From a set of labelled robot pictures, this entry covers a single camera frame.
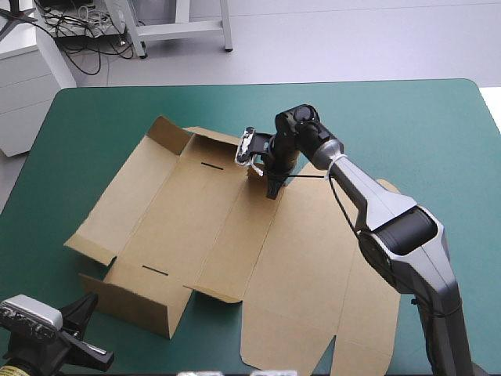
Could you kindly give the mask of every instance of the black cable bundle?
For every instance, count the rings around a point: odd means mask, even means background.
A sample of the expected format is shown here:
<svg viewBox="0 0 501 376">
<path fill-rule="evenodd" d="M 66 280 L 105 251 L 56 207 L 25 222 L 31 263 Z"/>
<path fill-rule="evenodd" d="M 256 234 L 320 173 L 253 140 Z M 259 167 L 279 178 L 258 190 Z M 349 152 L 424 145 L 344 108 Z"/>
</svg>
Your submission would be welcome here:
<svg viewBox="0 0 501 376">
<path fill-rule="evenodd" d="M 105 52 L 101 51 L 99 44 L 96 43 L 96 46 L 91 46 L 91 42 L 96 41 L 96 39 L 99 36 L 105 36 L 105 31 L 101 30 L 98 28 L 98 30 L 101 32 L 101 35 L 95 34 L 94 30 L 96 29 L 95 24 L 89 22 L 88 20 L 83 20 L 79 17 L 75 16 L 69 16 L 65 14 L 66 11 L 62 12 L 61 14 L 56 14 L 50 9 L 49 7 L 43 7 L 41 6 L 37 0 L 34 0 L 35 4 L 38 6 L 39 9 L 42 9 L 43 14 L 41 14 L 41 17 L 45 20 L 45 24 L 53 28 L 56 32 L 56 36 L 53 36 L 47 29 L 44 27 L 41 27 L 40 25 L 36 24 L 35 22 L 28 22 L 29 24 L 32 24 L 33 26 L 37 27 L 38 29 L 42 30 L 45 32 L 49 37 L 51 37 L 56 45 L 59 47 L 61 51 L 67 56 L 68 60 L 83 74 L 87 74 L 89 76 L 95 76 L 101 71 L 101 57 L 102 55 L 106 56 L 119 56 L 122 59 L 130 60 L 134 56 L 134 50 L 132 49 L 132 43 L 129 42 L 125 48 L 122 50 L 118 50 L 112 42 L 110 42 L 108 39 L 106 39 L 107 44 L 111 47 L 113 52 Z M 117 30 L 118 33 L 120 33 L 119 29 L 117 26 L 113 23 L 113 21 L 110 18 L 110 27 L 114 27 L 115 30 Z M 76 26 L 76 27 L 81 27 L 84 30 L 83 35 L 77 34 L 75 31 L 71 30 L 69 26 Z M 64 43 L 61 38 L 62 37 L 80 37 L 79 42 L 80 45 L 69 45 Z M 94 72 L 89 72 L 84 69 L 82 69 L 78 64 L 72 59 L 72 55 L 84 52 L 84 51 L 90 51 L 90 52 L 95 52 L 97 53 L 98 56 L 98 67 L 96 71 Z"/>
</svg>

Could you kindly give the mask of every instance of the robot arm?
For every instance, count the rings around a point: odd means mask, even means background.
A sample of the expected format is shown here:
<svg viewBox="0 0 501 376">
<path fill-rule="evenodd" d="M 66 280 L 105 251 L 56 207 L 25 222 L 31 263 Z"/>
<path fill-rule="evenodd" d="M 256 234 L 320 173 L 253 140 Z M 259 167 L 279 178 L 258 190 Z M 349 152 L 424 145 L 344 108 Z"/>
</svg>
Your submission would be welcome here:
<svg viewBox="0 0 501 376">
<path fill-rule="evenodd" d="M 347 220 L 366 261 L 396 291 L 415 295 L 433 374 L 487 375 L 471 361 L 444 226 L 411 197 L 386 190 L 351 162 L 312 106 L 284 111 L 275 122 L 273 136 L 246 129 L 236 163 L 256 168 L 254 159 L 261 156 L 267 197 L 272 199 L 293 171 L 300 151 L 317 169 L 327 171 L 358 209 L 356 223 Z"/>
<path fill-rule="evenodd" d="M 0 327 L 11 332 L 0 374 L 54 376 L 64 364 L 107 371 L 114 354 L 83 341 L 97 301 L 88 294 L 62 309 L 25 295 L 0 302 Z"/>
</svg>

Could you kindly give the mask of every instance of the cardboard box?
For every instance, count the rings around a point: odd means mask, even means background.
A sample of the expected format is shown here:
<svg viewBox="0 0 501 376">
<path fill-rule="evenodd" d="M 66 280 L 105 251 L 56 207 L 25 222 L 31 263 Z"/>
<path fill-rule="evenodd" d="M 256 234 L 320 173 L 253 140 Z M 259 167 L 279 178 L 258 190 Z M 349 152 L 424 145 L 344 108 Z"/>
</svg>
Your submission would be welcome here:
<svg viewBox="0 0 501 376">
<path fill-rule="evenodd" d="M 66 242 L 116 258 L 103 281 L 81 276 L 85 290 L 169 338 L 192 290 L 243 302 L 245 363 L 308 375 L 336 335 L 332 374 L 384 374 L 399 295 L 361 256 L 329 184 L 294 179 L 269 200 L 265 178 L 234 163 L 237 144 L 159 117 Z"/>
</svg>

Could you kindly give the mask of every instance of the white zip tie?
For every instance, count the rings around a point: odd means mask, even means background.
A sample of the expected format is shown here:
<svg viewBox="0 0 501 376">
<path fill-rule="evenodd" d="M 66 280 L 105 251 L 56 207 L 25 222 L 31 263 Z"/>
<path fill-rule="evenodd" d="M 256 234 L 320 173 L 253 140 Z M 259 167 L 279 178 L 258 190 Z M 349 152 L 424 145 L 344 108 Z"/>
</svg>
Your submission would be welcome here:
<svg viewBox="0 0 501 376">
<path fill-rule="evenodd" d="M 330 174 L 330 169 L 332 168 L 332 166 L 334 165 L 334 163 L 336 163 L 337 161 L 339 161 L 342 157 L 346 157 L 345 154 L 338 154 L 329 164 L 329 168 L 327 169 L 327 173 L 326 175 L 323 177 L 325 180 L 329 180 L 329 174 Z"/>
</svg>

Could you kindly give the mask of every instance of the green table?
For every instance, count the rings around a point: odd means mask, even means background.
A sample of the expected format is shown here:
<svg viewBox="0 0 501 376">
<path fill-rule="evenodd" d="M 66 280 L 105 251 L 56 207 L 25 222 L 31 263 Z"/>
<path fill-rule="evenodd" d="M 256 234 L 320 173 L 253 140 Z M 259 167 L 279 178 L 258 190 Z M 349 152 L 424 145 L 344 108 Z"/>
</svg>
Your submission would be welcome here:
<svg viewBox="0 0 501 376">
<path fill-rule="evenodd" d="M 501 138 L 466 80 L 63 90 L 0 216 L 0 298 L 24 293 L 62 306 L 81 295 L 79 272 L 104 275 L 63 242 L 159 114 L 239 136 L 249 125 L 273 132 L 275 114 L 299 103 L 316 106 L 353 161 L 443 221 L 473 357 L 501 372 Z M 430 372 L 409 301 L 402 298 L 392 374 Z M 115 350 L 115 373 L 243 373 L 240 314 L 239 305 L 193 295 L 171 341 L 101 313 L 87 339 Z M 0 350 L 6 339 L 3 331 Z M 328 373 L 332 348 L 318 372 Z"/>
</svg>

